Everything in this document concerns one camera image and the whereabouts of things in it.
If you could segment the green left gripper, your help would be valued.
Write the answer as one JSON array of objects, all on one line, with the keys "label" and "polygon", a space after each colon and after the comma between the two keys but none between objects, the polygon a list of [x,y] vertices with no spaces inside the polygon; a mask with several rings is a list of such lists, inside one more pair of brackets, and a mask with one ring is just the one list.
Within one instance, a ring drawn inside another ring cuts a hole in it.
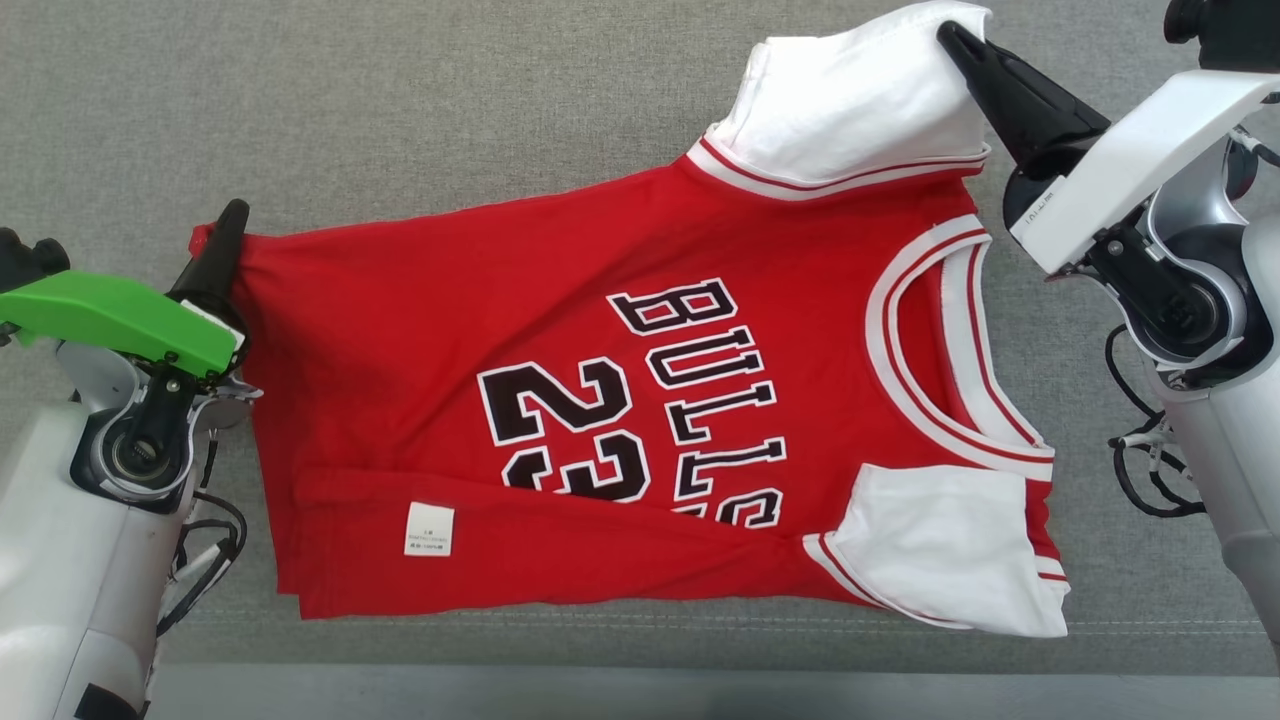
[{"label": "green left gripper", "polygon": [[68,270],[4,292],[1,322],[23,345],[60,340],[200,379],[223,375],[246,350],[246,334],[230,325],[247,325],[232,290],[248,218],[250,205],[230,200],[166,296],[131,278]]}]

